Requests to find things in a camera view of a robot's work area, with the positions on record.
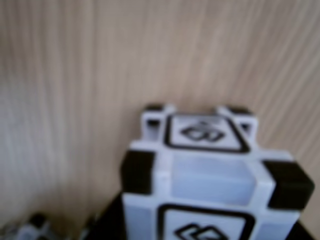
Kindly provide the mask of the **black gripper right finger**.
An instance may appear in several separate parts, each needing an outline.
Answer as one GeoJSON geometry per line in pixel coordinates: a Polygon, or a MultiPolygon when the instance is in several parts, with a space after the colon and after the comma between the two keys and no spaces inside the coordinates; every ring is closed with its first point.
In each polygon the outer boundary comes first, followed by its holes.
{"type": "Polygon", "coordinates": [[[316,240],[316,238],[309,232],[309,230],[304,226],[304,224],[298,222],[298,239],[299,240],[316,240]]]}

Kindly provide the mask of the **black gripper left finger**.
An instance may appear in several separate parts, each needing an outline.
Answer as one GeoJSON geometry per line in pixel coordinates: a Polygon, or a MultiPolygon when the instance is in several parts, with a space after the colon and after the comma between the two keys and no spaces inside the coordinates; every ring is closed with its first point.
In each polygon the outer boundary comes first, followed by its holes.
{"type": "Polygon", "coordinates": [[[87,235],[88,240],[123,239],[123,203],[118,194],[100,213],[87,235]]]}

